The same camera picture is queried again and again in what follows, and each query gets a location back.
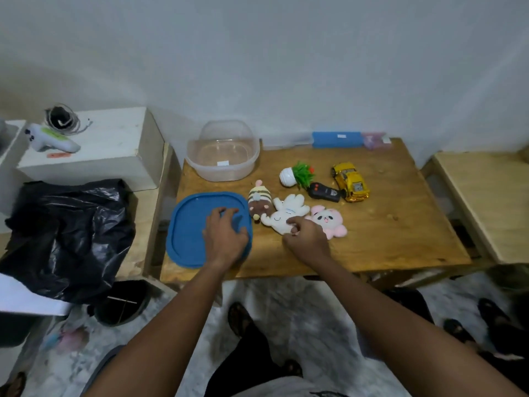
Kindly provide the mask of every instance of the white box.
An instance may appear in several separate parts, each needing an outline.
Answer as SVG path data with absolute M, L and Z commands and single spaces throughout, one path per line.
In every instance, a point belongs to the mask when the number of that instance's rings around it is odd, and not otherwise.
M 28 141 L 23 133 L 26 121 L 6 122 L 6 129 L 0 133 L 0 233 L 9 229 L 4 220 L 11 216 L 11 209 L 24 182 L 31 179 L 17 170 L 22 155 L 28 148 Z
M 66 157 L 59 150 L 24 153 L 18 169 L 33 180 L 58 185 L 122 178 L 132 191 L 160 185 L 163 138 L 146 107 L 77 112 L 80 128 L 70 136 L 81 150 Z

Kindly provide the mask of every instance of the black bucket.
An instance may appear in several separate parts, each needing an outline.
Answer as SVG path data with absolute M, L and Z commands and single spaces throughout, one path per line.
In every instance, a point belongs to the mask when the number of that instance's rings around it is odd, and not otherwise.
M 87 309 L 104 326 L 115 327 L 135 320 L 150 300 L 144 280 L 116 281 L 105 300 Z

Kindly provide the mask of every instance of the pink panda plush toy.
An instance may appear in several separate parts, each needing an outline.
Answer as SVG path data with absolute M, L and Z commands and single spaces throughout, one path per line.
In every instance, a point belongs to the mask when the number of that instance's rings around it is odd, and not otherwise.
M 343 225 L 343 218 L 336 209 L 326 209 L 325 206 L 316 205 L 311 207 L 311 216 L 305 217 L 312 220 L 323 228 L 323 232 L 330 240 L 333 237 L 345 237 L 347 229 Z

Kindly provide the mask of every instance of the white paper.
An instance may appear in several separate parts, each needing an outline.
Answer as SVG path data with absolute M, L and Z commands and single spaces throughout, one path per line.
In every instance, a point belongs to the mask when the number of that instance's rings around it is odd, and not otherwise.
M 36 315 L 67 315 L 72 304 L 33 294 L 24 284 L 0 273 L 0 311 Z

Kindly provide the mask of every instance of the hand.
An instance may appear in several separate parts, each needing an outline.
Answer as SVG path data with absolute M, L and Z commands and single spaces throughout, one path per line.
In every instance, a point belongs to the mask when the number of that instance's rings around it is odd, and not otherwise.
M 242 227 L 236 233 L 232 227 L 233 215 L 239 209 L 218 207 L 206 219 L 206 229 L 202 236 L 206 243 L 206 263 L 204 266 L 228 269 L 238 260 L 248 244 L 248 231 Z
M 291 217 L 288 224 L 293 224 L 290 234 L 283 235 L 283 243 L 296 257 L 308 267 L 316 266 L 331 258 L 327 236 L 321 226 L 300 216 Z

